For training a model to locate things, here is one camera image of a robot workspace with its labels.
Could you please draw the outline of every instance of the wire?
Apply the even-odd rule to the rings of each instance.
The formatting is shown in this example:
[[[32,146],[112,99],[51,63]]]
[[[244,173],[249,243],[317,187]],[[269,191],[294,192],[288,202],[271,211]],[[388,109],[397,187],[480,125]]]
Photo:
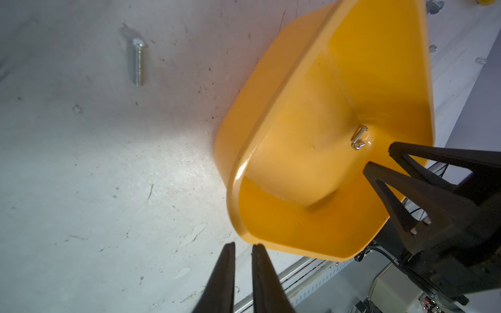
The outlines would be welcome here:
[[[417,208],[417,209],[415,209],[414,211],[410,212],[410,214],[416,213],[416,212],[417,212],[417,211],[419,211],[419,210],[423,210],[423,209],[422,209],[422,208]]]
[[[384,255],[388,260],[390,260],[394,266],[396,266],[398,269],[401,269],[400,266],[393,260],[392,257],[390,257],[386,252],[381,250],[380,248],[374,247],[373,245],[369,245],[372,250],[379,252],[380,254]]]
[[[374,313],[374,309],[372,309],[372,302],[369,300],[369,310],[371,310],[371,313]]]

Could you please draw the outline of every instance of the threaded bolt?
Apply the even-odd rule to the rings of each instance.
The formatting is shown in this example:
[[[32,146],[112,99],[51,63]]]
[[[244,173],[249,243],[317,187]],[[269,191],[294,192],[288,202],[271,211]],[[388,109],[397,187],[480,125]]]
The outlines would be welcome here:
[[[134,38],[132,40],[132,47],[134,48],[132,60],[132,81],[134,82],[134,85],[142,86],[142,61],[144,42],[139,38]]]
[[[351,147],[354,149],[354,150],[358,150],[360,149],[360,147],[363,147],[365,146],[365,142],[363,141],[358,141],[360,139],[360,137],[362,137],[362,135],[368,131],[369,129],[367,128],[367,126],[365,125],[362,125],[362,126],[359,126],[358,129],[357,129],[357,132],[355,133],[355,135],[353,135],[353,137],[351,138]]]

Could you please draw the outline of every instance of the silver screw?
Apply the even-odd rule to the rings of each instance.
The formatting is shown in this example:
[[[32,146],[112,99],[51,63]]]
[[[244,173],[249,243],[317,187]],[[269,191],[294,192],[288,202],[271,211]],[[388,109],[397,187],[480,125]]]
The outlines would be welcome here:
[[[363,146],[365,146],[365,142],[363,142],[363,141],[351,144],[351,147],[353,148],[353,150],[360,150],[360,148]]]
[[[142,86],[142,61],[144,42],[139,38],[134,38],[132,40],[132,47],[134,48],[134,55],[132,60],[132,81],[134,82],[134,85]]]
[[[360,137],[362,137],[362,135],[368,131],[369,129],[367,128],[367,126],[365,125],[361,125],[358,127],[357,129],[357,132],[355,133],[355,135],[353,135],[353,137],[351,138],[351,147],[355,150],[358,150],[360,149],[360,147],[363,147],[365,146],[365,142],[361,141],[361,142],[358,142],[358,140],[360,139]]]
[[[443,1],[434,1],[434,0],[429,0],[426,2],[426,10],[430,14],[437,14],[440,12],[440,10],[443,8],[444,2]]]

